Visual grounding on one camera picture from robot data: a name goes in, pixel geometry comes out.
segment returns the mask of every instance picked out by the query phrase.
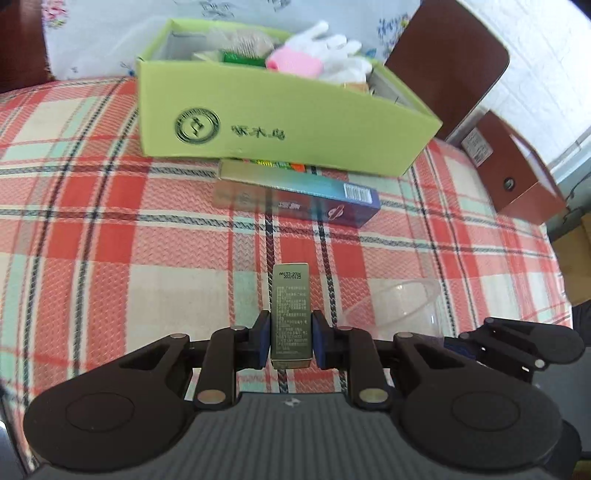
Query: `white wall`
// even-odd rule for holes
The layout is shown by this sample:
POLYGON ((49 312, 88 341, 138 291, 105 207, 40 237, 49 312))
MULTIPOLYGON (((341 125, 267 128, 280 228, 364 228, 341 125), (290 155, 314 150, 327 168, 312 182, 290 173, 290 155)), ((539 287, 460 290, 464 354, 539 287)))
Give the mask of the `white wall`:
POLYGON ((546 163, 591 125, 591 22, 569 0, 460 0, 511 61, 483 105, 546 163))

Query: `brown box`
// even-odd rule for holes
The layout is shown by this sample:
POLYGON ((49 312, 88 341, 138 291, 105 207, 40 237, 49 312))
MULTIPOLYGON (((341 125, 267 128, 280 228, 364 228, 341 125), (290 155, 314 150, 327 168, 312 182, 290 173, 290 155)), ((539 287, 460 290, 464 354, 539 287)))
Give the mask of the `brown box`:
POLYGON ((462 147, 498 213, 541 225, 566 207, 537 152, 493 112, 480 119, 462 147))

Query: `screw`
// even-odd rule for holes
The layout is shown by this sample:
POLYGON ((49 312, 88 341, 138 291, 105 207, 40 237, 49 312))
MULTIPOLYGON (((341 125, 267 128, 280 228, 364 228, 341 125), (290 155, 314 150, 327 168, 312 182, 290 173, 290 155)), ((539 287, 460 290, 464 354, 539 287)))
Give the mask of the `screw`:
POLYGON ((505 180, 503 180, 503 188, 510 192, 515 188, 515 180, 511 177, 507 177, 505 180))
POLYGON ((359 398, 365 403, 384 403, 388 399, 388 392, 381 388, 364 388, 359 392, 359 398))
POLYGON ((221 390, 203 390, 198 393, 197 399, 205 405, 217 405, 226 400, 226 394, 221 390))

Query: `metal pin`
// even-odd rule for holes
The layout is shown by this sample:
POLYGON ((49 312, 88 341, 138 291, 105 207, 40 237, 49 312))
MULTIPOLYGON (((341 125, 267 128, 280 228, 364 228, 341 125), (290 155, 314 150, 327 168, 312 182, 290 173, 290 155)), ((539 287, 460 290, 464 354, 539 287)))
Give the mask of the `metal pin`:
POLYGON ((364 388, 359 392, 359 398, 365 403, 384 403, 388 399, 388 392, 381 388, 364 388))
POLYGON ((226 394, 221 390, 203 390, 198 393, 197 399, 205 405, 217 405, 226 400, 226 394))

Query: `box logo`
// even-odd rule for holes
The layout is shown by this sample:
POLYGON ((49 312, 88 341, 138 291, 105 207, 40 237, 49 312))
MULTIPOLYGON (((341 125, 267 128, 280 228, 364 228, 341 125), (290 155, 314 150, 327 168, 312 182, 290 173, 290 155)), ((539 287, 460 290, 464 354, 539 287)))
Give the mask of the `box logo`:
POLYGON ((220 130, 220 119, 206 108, 190 108, 174 124, 177 137, 185 143, 202 144, 212 140, 220 130))

